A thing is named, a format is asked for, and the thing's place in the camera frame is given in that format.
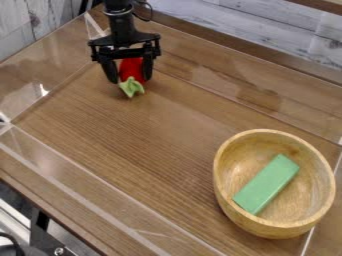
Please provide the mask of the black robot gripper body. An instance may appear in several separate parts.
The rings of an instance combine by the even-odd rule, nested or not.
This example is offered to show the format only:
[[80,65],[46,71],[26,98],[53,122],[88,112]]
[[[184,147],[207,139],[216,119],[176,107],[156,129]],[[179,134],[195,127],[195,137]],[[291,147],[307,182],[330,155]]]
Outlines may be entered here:
[[103,63],[117,59],[161,55],[160,35],[156,33],[135,32],[127,42],[120,42],[112,34],[88,41],[91,58]]

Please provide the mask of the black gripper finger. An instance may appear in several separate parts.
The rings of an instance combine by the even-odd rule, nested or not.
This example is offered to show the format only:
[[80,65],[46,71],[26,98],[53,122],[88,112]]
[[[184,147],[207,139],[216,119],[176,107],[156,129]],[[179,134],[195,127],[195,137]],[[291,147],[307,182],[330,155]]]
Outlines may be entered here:
[[141,72],[144,80],[148,81],[152,77],[152,69],[153,69],[153,55],[151,53],[145,53],[143,56],[141,62]]
[[116,84],[119,80],[116,63],[108,57],[101,56],[99,59],[104,74],[111,83]]

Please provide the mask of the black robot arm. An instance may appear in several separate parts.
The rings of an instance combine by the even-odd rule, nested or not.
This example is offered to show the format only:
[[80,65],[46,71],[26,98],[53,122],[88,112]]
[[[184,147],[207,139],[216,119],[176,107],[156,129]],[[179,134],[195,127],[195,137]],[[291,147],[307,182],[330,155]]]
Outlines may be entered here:
[[135,27],[135,0],[104,0],[104,15],[108,18],[109,34],[91,39],[91,59],[104,71],[107,79],[116,83],[119,71],[115,61],[141,58],[140,73],[145,80],[152,78],[153,60],[161,55],[160,35],[141,32]]

